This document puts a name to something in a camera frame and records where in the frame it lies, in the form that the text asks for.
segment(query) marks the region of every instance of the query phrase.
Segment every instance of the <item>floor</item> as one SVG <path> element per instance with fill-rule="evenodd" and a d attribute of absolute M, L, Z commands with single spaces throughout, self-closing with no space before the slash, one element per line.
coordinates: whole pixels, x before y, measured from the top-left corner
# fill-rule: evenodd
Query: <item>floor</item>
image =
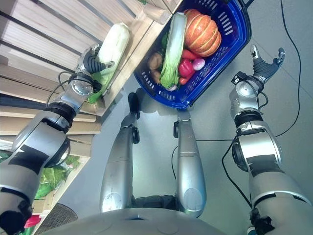
<path fill-rule="evenodd" d="M 301 186 L 313 201 L 313 78 L 311 66 L 313 1 L 284 0 L 286 24 L 302 57 L 301 111 L 296 125 L 278 138 L 283 156 L 283 169 Z M 280 1 L 256 0 L 248 9 L 252 39 L 263 59 L 271 62 L 278 48 L 286 51 L 282 68 L 266 84 L 269 104 L 263 109 L 264 119 L 274 134 L 279 134 L 293 122 L 297 112 L 297 77 L 299 62 L 295 49 L 283 29 Z M 235 125 L 230 117 L 230 80 L 237 71 L 252 74 L 252 58 L 246 46 L 219 78 L 206 90 L 190 109 L 197 139 L 225 139 L 235 135 Z M 99 195 L 106 161 L 119 123 L 128 113 L 127 95 L 136 91 L 139 84 L 132 76 L 118 95 L 116 104 L 104 117 L 102 132 L 93 138 L 91 160 L 78 175 L 61 203 L 68 205 L 80 218 L 99 213 Z M 176 110 L 144 97 L 142 114 L 138 121 L 141 141 L 134 145 L 134 195 L 162 195 L 175 193 L 175 180 L 171 171 L 171 153 L 177 145 L 173 138 Z M 228 142 L 199 142 L 207 188 L 206 208 L 200 217 L 229 235 L 243 235 L 249 223 L 249 207 L 228 181 L 221 157 Z M 226 167 L 231 177 L 248 194 L 247 174 L 234 164 L 230 154 Z"/>

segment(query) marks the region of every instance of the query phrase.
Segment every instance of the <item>red bell pepper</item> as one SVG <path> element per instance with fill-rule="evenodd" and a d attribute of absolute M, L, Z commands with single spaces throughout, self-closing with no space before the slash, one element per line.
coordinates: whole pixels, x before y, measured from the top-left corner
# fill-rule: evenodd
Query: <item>red bell pepper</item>
<path fill-rule="evenodd" d="M 195 55 L 194 53 L 186 49 L 182 50 L 181 57 L 183 59 L 188 59 L 188 60 L 194 60 L 194 59 L 199 58 L 199 56 Z"/>
<path fill-rule="evenodd" d="M 192 63 L 187 59 L 182 59 L 179 66 L 178 72 L 182 77 L 187 77 L 189 74 L 194 72 L 194 68 L 192 67 Z"/>
<path fill-rule="evenodd" d="M 189 79 L 192 77 L 192 75 L 194 75 L 195 71 L 193 71 L 191 74 L 189 74 L 187 77 L 181 77 L 179 79 L 179 84 L 181 84 L 182 86 L 185 85 Z"/>

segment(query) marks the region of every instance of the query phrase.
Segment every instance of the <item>orange pumpkin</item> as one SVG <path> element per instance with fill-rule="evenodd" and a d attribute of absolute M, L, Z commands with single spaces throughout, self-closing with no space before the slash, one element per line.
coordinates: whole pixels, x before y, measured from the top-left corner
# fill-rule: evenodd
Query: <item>orange pumpkin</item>
<path fill-rule="evenodd" d="M 222 41 L 215 21 L 196 9 L 188 9 L 184 13 L 187 17 L 185 45 L 201 57 L 212 55 Z"/>

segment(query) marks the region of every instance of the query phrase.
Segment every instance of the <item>blue basket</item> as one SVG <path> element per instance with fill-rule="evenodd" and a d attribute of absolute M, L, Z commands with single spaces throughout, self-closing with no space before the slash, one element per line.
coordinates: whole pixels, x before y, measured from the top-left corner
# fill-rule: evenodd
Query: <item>blue basket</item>
<path fill-rule="evenodd" d="M 225 3 L 224 0 L 185 0 L 179 6 L 178 11 L 195 8 L 211 16 L 218 25 L 222 43 L 212 56 L 205 58 L 205 66 L 197 71 L 186 85 L 180 86 L 177 91 L 169 92 L 153 81 L 147 66 L 149 57 L 161 49 L 162 37 L 169 31 L 170 23 L 168 23 L 134 72 L 137 81 L 153 99 L 171 107 L 187 108 L 199 98 L 250 41 L 251 25 L 247 8 L 253 0 L 247 4 L 243 0 L 238 0 L 240 5 L 235 0 L 227 2 Z"/>

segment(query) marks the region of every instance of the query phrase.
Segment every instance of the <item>wire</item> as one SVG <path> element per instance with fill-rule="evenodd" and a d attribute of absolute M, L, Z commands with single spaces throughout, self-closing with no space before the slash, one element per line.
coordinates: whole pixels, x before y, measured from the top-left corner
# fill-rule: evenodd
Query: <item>wire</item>
<path fill-rule="evenodd" d="M 284 24 L 284 28 L 285 28 L 285 31 L 286 31 L 286 34 L 288 36 L 288 38 L 290 39 L 291 43 L 293 44 L 296 52 L 297 52 L 297 55 L 298 55 L 298 58 L 299 58 L 299 78 L 298 78 L 298 113 L 297 113 L 297 116 L 295 118 L 295 120 L 293 121 L 292 125 L 287 129 L 285 130 L 284 132 L 280 133 L 279 135 L 275 136 L 275 137 L 278 137 L 278 136 L 281 136 L 283 134 L 285 134 L 287 131 L 289 131 L 294 125 L 295 123 L 298 121 L 298 118 L 299 118 L 299 114 L 300 114 L 300 80 L 301 80 L 301 57 L 300 57 L 300 53 L 299 53 L 299 50 L 297 48 L 297 46 L 295 45 L 295 43 L 293 42 L 288 30 L 287 30 L 287 27 L 286 27 L 286 22 L 285 22 L 285 15 L 284 15 L 284 8 L 283 8 L 283 1 L 280 0 L 280 5 L 281 5 L 281 10 L 282 10 L 282 18 L 283 18 L 283 24 Z"/>
<path fill-rule="evenodd" d="M 68 73 L 68 74 L 70 74 L 70 75 L 73 75 L 73 73 L 72 73 L 72 72 L 68 72 L 68 71 L 63 71 L 63 72 L 60 72 L 60 73 L 59 73 L 59 75 L 58 75 L 58 81 L 59 81 L 59 84 L 61 84 L 61 74 L 63 74 L 63 73 Z"/>
<path fill-rule="evenodd" d="M 224 140 L 196 140 L 196 141 L 208 141 L 208 142 L 212 142 L 212 141 L 233 141 L 233 139 L 224 139 Z M 175 150 L 178 148 L 178 146 L 176 146 L 174 149 L 173 149 L 173 152 L 172 152 L 172 157 L 171 157 L 171 165 L 172 165 L 172 172 L 173 172 L 173 175 L 174 175 L 174 178 L 176 180 L 176 175 L 175 175 L 175 171 L 174 171 L 174 167 L 173 167 L 173 156 L 174 156 L 174 152 Z"/>
<path fill-rule="evenodd" d="M 173 175 L 174 175 L 175 180 L 176 180 L 176 175 L 175 175 L 175 171 L 174 171 L 174 167 L 173 167 L 173 156 L 174 156 L 175 150 L 176 150 L 177 148 L 178 148 L 178 146 L 176 146 L 176 147 L 173 149 L 172 157 L 171 157 L 172 172 L 173 172 Z"/>
<path fill-rule="evenodd" d="M 262 94 L 266 99 L 266 102 L 259 107 L 259 109 L 262 109 L 264 106 L 268 104 L 268 96 L 264 92 L 260 92 L 260 94 Z"/>
<path fill-rule="evenodd" d="M 223 155 L 222 157 L 222 165 L 223 165 L 223 169 L 225 171 L 225 174 L 227 176 L 227 178 L 230 180 L 230 182 L 234 185 L 234 187 L 238 190 L 238 192 L 241 194 L 241 196 L 244 198 L 244 200 L 248 203 L 248 205 L 252 208 L 252 205 L 251 203 L 249 202 L 248 198 L 245 196 L 245 194 L 242 192 L 242 190 L 238 187 L 238 185 L 231 179 L 231 177 L 229 176 L 228 172 L 227 172 L 227 169 L 224 165 L 224 159 L 227 155 L 227 153 L 229 152 L 230 148 L 232 147 L 234 141 L 235 141 L 235 138 L 233 139 L 225 139 L 225 140 L 196 140 L 196 141 L 231 141 L 231 144 L 230 146 L 228 147 L 227 151 L 225 152 L 225 154 Z M 174 178 L 176 180 L 176 174 L 175 174 L 175 171 L 174 171 L 174 167 L 173 167 L 173 156 L 174 156 L 174 153 L 175 153 L 175 150 L 178 148 L 178 146 L 176 146 L 174 149 L 173 149 L 173 152 L 172 152 L 172 157 L 171 157 L 171 165 L 172 165 L 172 172 L 173 172 L 173 175 L 174 175 Z"/>
<path fill-rule="evenodd" d="M 250 206 L 250 208 L 252 208 L 252 204 L 249 202 L 248 198 L 245 196 L 245 194 L 241 191 L 241 189 L 238 187 L 238 185 L 229 176 L 229 174 L 226 170 L 225 164 L 224 164 L 224 159 L 225 159 L 227 153 L 229 152 L 230 148 L 232 147 L 234 141 L 235 141 L 235 139 L 231 142 L 230 146 L 228 147 L 224 156 L 222 157 L 222 165 L 223 165 L 223 168 L 224 168 L 224 171 L 225 171 L 227 178 L 230 180 L 230 182 L 233 184 L 233 186 L 235 186 L 235 188 L 238 190 L 238 192 L 241 194 L 241 196 L 244 198 L 244 200 L 247 202 L 247 204 Z"/>
<path fill-rule="evenodd" d="M 66 156 L 62 161 L 60 161 L 59 163 L 57 163 L 57 164 L 55 164 L 55 165 L 53 165 L 53 166 L 51 166 L 51 167 L 55 167 L 55 166 L 61 165 L 62 163 L 64 163 L 64 162 L 67 160 L 67 158 L 69 157 L 69 155 L 70 155 L 70 142 L 69 142 L 69 144 L 68 144 L 68 146 L 67 146 L 67 156 Z"/>
<path fill-rule="evenodd" d="M 65 84 L 65 83 L 67 83 L 67 82 L 69 82 L 69 81 L 82 81 L 82 82 L 87 82 L 87 83 L 89 83 L 89 82 L 86 81 L 86 80 L 83 80 L 83 79 L 76 79 L 76 78 L 74 78 L 74 79 L 68 79 L 68 80 L 66 80 L 66 81 L 64 81 L 64 82 L 61 82 L 61 83 L 60 83 L 59 85 L 57 85 L 57 86 L 54 88 L 54 90 L 50 93 L 50 95 L 49 95 L 49 97 L 48 97 L 48 99 L 47 99 L 47 102 L 46 102 L 46 104 L 45 104 L 45 107 L 48 106 L 49 101 L 50 101 L 51 96 L 53 95 L 53 93 L 55 93 L 55 91 L 56 91 L 60 86 L 62 86 L 63 84 Z"/>
<path fill-rule="evenodd" d="M 252 84 L 251 84 L 248 80 L 245 80 L 245 82 L 246 82 L 249 86 L 251 86 L 251 88 L 253 89 L 253 93 L 254 93 L 254 95 L 256 96 L 256 100 L 257 100 L 258 106 L 259 106 L 259 96 L 258 96 L 257 91 L 255 90 L 255 88 L 252 86 Z"/>

